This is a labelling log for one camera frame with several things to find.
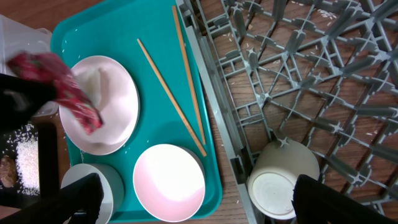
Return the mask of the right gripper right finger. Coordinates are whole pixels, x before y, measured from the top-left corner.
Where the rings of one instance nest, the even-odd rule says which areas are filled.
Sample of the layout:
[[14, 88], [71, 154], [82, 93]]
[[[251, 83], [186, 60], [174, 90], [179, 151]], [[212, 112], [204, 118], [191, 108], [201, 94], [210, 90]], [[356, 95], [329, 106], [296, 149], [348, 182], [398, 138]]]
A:
[[292, 205], [298, 224], [396, 224], [305, 175], [299, 175]]

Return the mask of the red foil snack wrapper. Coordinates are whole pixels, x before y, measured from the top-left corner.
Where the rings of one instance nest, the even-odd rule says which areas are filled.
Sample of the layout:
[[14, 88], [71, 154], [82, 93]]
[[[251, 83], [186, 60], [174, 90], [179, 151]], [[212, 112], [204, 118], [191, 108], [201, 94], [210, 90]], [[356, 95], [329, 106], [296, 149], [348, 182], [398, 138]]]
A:
[[69, 109], [86, 134], [93, 134], [103, 126], [100, 112], [81, 90], [72, 71], [57, 54], [21, 52], [8, 59], [6, 64], [24, 80], [55, 87], [54, 101]]

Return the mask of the grey bowl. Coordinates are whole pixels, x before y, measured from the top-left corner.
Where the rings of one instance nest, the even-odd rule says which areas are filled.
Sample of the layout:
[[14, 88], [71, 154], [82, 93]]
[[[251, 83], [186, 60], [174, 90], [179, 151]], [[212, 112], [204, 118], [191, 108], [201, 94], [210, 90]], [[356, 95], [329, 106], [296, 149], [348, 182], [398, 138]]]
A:
[[107, 224], [124, 200], [124, 184], [113, 167], [106, 164], [77, 164], [66, 172], [61, 188], [91, 173], [99, 175], [104, 192], [96, 224]]

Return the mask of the pile of rice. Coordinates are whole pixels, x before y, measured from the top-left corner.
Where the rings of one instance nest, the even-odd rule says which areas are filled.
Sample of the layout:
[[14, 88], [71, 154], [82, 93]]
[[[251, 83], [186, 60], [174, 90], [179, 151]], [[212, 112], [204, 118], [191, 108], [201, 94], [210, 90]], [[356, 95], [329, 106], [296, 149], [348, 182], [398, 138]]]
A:
[[27, 123], [4, 135], [4, 152], [15, 155], [17, 172], [17, 193], [39, 196], [39, 145], [38, 132], [32, 123]]

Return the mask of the white cup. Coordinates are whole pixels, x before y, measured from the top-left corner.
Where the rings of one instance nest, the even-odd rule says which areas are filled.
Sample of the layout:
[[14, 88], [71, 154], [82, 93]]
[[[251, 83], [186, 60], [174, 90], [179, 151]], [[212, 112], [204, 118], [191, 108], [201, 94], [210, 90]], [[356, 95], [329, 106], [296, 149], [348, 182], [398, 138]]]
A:
[[252, 203], [271, 218], [289, 220], [296, 217], [292, 201], [301, 174], [315, 180], [319, 178], [320, 168], [313, 152], [291, 139], [284, 145], [270, 142], [257, 158], [248, 179]]

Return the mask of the brown food scrap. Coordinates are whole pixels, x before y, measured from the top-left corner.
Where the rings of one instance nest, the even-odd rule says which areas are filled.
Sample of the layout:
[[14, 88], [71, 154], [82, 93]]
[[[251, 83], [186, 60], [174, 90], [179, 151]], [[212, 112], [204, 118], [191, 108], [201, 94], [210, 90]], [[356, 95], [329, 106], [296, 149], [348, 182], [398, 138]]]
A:
[[1, 159], [1, 183], [5, 188], [13, 187], [17, 182], [16, 164], [9, 156]]

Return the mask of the white plastic wrap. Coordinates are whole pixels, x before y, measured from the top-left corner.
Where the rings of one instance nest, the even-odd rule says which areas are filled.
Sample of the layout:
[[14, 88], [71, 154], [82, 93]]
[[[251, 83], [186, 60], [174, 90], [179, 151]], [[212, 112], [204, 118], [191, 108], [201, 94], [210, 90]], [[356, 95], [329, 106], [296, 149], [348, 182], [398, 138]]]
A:
[[100, 106], [102, 100], [101, 79], [102, 73], [100, 68], [91, 68], [76, 76], [81, 90], [96, 108]]

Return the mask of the small pink bowl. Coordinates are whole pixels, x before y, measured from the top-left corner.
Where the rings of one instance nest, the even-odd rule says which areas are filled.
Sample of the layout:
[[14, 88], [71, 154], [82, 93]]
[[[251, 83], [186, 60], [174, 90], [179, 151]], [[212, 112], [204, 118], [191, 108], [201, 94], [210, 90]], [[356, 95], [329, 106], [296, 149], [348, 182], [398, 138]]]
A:
[[205, 199], [205, 171], [186, 147], [158, 144], [146, 149], [134, 166], [136, 197], [153, 217], [182, 222], [199, 211]]

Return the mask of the black waste tray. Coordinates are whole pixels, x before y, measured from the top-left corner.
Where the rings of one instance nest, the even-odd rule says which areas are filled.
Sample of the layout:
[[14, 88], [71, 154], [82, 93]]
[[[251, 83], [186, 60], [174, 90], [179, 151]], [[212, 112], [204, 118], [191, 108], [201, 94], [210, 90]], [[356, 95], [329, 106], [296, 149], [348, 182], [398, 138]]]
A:
[[[57, 129], [52, 123], [33, 124], [38, 132], [39, 145], [39, 196], [29, 196], [17, 193], [16, 184], [11, 188], [5, 188], [1, 184], [1, 205], [13, 208], [26, 208], [41, 199], [50, 197], [58, 193], [59, 175], [58, 175], [58, 156], [57, 156]], [[1, 158], [9, 156], [15, 161], [15, 155], [10, 152], [4, 152], [6, 148], [6, 140], [1, 134]]]

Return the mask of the grey dishwasher rack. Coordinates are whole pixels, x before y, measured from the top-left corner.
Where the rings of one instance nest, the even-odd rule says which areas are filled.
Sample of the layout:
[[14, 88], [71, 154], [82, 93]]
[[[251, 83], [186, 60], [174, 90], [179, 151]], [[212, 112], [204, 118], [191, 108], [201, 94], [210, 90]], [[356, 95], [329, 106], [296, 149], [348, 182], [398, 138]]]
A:
[[397, 218], [397, 1], [177, 1], [249, 223], [247, 179], [294, 140], [320, 181]]

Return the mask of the clear plastic bin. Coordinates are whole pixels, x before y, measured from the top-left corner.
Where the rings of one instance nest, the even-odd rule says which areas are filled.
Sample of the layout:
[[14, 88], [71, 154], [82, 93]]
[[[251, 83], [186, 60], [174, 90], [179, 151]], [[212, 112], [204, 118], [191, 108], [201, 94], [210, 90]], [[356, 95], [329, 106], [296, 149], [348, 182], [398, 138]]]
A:
[[[1, 74], [18, 77], [7, 66], [6, 62], [11, 57], [21, 52], [32, 54], [50, 52], [50, 39], [52, 33], [46, 29], [33, 29], [6, 16], [1, 16]], [[47, 116], [54, 114], [58, 104], [48, 101], [33, 116]]]

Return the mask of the wooden chopstick left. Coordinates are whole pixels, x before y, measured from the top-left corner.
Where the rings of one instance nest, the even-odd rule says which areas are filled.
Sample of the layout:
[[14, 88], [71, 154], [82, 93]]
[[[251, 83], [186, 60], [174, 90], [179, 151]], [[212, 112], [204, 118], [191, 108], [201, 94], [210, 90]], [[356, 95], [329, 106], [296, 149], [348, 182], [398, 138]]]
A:
[[147, 61], [149, 62], [150, 66], [152, 67], [156, 77], [160, 81], [160, 84], [162, 85], [163, 89], [165, 90], [168, 98], [172, 102], [172, 104], [173, 104], [174, 108], [176, 109], [178, 115], [180, 116], [181, 120], [183, 121], [186, 129], [188, 130], [188, 132], [190, 133], [190, 135], [191, 135], [192, 139], [194, 140], [195, 144], [199, 148], [202, 156], [206, 157], [207, 153], [206, 153], [202, 143], [200, 142], [199, 138], [197, 137], [196, 133], [194, 132], [191, 124], [189, 123], [188, 119], [186, 118], [185, 114], [183, 113], [183, 111], [182, 111], [180, 105], [178, 104], [177, 100], [175, 99], [175, 97], [173, 96], [172, 92], [170, 91], [170, 88], [168, 87], [168, 85], [166, 84], [163, 76], [159, 72], [159, 69], [156, 67], [154, 61], [152, 60], [151, 56], [149, 55], [148, 51], [146, 50], [146, 48], [144, 47], [144, 45], [143, 45], [143, 43], [141, 42], [140, 39], [137, 39], [137, 43], [139, 44], [140, 48], [142, 49], [144, 55], [146, 56]]

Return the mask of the wooden chopstick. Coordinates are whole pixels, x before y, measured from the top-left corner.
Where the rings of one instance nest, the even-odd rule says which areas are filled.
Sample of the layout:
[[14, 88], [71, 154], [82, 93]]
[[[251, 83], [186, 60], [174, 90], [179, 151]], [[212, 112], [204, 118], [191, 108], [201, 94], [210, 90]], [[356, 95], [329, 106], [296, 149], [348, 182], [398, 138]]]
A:
[[189, 65], [189, 61], [188, 61], [188, 57], [187, 57], [186, 45], [185, 45], [185, 42], [183, 39], [182, 29], [181, 29], [178, 11], [177, 11], [176, 6], [172, 6], [172, 13], [173, 13], [173, 17], [174, 17], [174, 23], [175, 23], [175, 28], [176, 28], [177, 35], [178, 35], [178, 41], [179, 41], [179, 45], [180, 45], [180, 49], [181, 49], [181, 53], [182, 53], [182, 58], [183, 58], [184, 66], [185, 66], [185, 71], [187, 74], [187, 80], [188, 80], [190, 94], [191, 94], [192, 101], [193, 101], [193, 107], [195, 110], [196, 119], [197, 119], [198, 127], [200, 130], [201, 140], [202, 140], [203, 144], [206, 144], [206, 138], [205, 138], [205, 133], [204, 133], [204, 129], [203, 129], [203, 123], [202, 123], [202, 118], [201, 118], [201, 114], [200, 114], [200, 109], [199, 109], [199, 105], [198, 105], [197, 94], [195, 91], [195, 86], [193, 84], [192, 73], [190, 70], [190, 65]]
[[202, 156], [206, 157], [207, 153], [206, 153], [202, 143], [200, 142], [199, 138], [197, 137], [196, 133], [194, 132], [191, 124], [189, 123], [188, 119], [186, 118], [185, 114], [183, 113], [183, 111], [182, 111], [180, 105], [178, 104], [177, 100], [175, 99], [175, 97], [173, 96], [172, 92], [170, 91], [170, 88], [168, 87], [168, 85], [166, 84], [163, 76], [159, 72], [159, 69], [156, 67], [154, 61], [152, 60], [151, 56], [149, 55], [148, 51], [146, 50], [146, 48], [144, 47], [144, 45], [143, 45], [143, 43], [141, 42], [140, 39], [137, 39], [137, 43], [139, 44], [140, 48], [142, 49], [144, 55], [146, 56], [147, 61], [149, 62], [150, 66], [152, 67], [156, 77], [160, 81], [160, 84], [162, 85], [163, 89], [165, 90], [168, 98], [172, 102], [172, 104], [173, 104], [174, 108], [176, 109], [178, 115], [180, 116], [181, 120], [183, 121], [186, 129], [188, 130], [188, 132], [190, 133], [190, 135], [191, 135], [192, 139], [194, 140], [195, 144], [199, 148]]

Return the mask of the teal plastic tray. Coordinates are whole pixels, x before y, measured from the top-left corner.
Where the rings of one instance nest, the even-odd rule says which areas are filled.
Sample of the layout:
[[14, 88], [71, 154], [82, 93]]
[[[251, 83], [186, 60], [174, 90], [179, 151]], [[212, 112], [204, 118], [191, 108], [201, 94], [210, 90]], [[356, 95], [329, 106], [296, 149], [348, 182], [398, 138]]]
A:
[[[221, 180], [201, 78], [193, 51], [187, 47], [206, 144], [202, 143], [193, 108], [172, 13], [173, 5], [173, 1], [104, 1], [62, 21], [52, 35], [52, 52], [68, 66], [74, 66], [80, 60], [94, 55], [110, 57], [129, 72], [139, 92], [140, 114], [137, 126], [128, 142], [118, 151], [106, 156], [94, 156], [81, 151], [66, 136], [72, 165], [107, 164], [122, 177], [125, 186], [124, 202], [112, 216], [113, 223], [154, 220], [136, 197], [132, 174], [138, 157], [156, 144], [186, 147], [201, 160], [205, 170], [206, 193], [195, 218], [211, 215], [221, 203]], [[206, 157], [202, 156], [186, 129], [137, 39], [141, 40], [159, 69], [202, 143]]]

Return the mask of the wooden chopstick right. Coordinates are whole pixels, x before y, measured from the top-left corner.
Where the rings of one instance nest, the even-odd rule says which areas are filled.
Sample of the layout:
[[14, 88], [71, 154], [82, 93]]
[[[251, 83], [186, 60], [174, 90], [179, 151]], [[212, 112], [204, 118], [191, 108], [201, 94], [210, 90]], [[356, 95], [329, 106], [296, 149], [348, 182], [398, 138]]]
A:
[[190, 65], [189, 65], [189, 61], [188, 61], [188, 57], [187, 57], [186, 45], [185, 45], [185, 42], [183, 39], [182, 29], [181, 29], [178, 11], [177, 11], [176, 6], [172, 6], [172, 13], [173, 13], [173, 17], [174, 17], [174, 23], [175, 23], [175, 28], [176, 28], [177, 35], [178, 35], [178, 41], [179, 41], [179, 45], [180, 45], [180, 49], [181, 49], [181, 53], [182, 53], [182, 58], [183, 58], [184, 66], [185, 66], [185, 71], [187, 74], [187, 80], [188, 80], [190, 94], [191, 94], [192, 101], [193, 101], [193, 107], [195, 110], [196, 119], [197, 119], [198, 127], [200, 130], [201, 140], [202, 140], [203, 144], [206, 144], [206, 138], [205, 138], [205, 133], [204, 133], [204, 129], [203, 129], [203, 123], [202, 123], [202, 118], [201, 118], [201, 114], [200, 114], [200, 109], [199, 109], [199, 105], [198, 105], [197, 94], [195, 91], [195, 86], [193, 84], [192, 73], [190, 70]]

